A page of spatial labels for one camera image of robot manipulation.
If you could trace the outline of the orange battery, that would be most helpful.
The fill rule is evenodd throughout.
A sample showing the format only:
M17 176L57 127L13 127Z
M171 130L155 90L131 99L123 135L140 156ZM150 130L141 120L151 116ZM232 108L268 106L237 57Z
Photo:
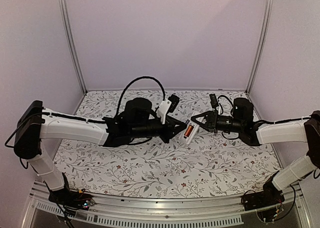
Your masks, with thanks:
M192 133L193 129L194 129L194 126L189 125L188 128L186 129L185 133L184 133L184 136L185 137L189 137L190 134Z

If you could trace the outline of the white remote control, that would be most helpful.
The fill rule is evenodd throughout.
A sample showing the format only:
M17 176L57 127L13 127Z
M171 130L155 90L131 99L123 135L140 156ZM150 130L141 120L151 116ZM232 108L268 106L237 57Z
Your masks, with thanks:
M192 115L190 116L190 118L187 120L186 122L186 130L180 135L180 142L182 144L187 144L189 145L192 141L192 139L194 138L195 134L198 132L199 130L199 125L196 124L195 122L191 121L191 117L195 116L195 115L199 115L200 112L198 111L194 111L192 113Z

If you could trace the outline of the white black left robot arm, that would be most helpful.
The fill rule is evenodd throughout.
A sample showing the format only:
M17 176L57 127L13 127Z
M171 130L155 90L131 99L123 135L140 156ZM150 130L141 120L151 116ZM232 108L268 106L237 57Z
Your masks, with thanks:
M55 113L35 100L17 123L13 150L26 160L64 205L74 201L68 181L58 171L48 153L41 147L43 139L84 141L102 147L129 145L137 138L159 137L164 143L186 129L187 125L173 117L178 101L163 100L156 110L146 98L134 98L125 104L124 111L115 117L88 119Z

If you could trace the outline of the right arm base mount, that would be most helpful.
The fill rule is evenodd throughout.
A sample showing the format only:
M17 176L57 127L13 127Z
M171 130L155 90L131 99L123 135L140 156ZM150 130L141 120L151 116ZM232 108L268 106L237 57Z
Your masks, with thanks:
M258 218L264 222L274 222L278 217L280 208L285 200L282 191L279 191L268 180L263 186L262 191L255 192L253 190L247 191L241 197L241 203L245 211L266 208L272 206L273 208L258 211L256 214Z

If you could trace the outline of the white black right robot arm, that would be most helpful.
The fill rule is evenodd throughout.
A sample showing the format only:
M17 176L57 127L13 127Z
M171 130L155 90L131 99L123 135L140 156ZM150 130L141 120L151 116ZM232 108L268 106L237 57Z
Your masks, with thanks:
M233 101L231 116L220 115L215 95L211 95L211 111L193 115L190 120L208 132L225 131L237 133L239 139L249 146L261 146L270 143L303 142L308 146L306 155L293 161L263 186L258 201L269 206L278 197L278 191L305 178L320 166L320 112L311 115L280 121L254 121L254 105L246 98Z

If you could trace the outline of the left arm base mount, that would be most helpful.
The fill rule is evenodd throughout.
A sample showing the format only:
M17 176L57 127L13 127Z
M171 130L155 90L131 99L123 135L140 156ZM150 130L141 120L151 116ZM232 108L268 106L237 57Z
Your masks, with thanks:
M93 196L89 193L86 193L86 189L80 189L77 191L71 190L69 187L69 182L67 180L67 177L64 173L62 173L63 176L63 188L52 191L49 190L49 201L55 202L59 205L65 206L67 208L72 208L75 210L83 209L88 210L89 207L93 206L95 204L95 201L93 200Z

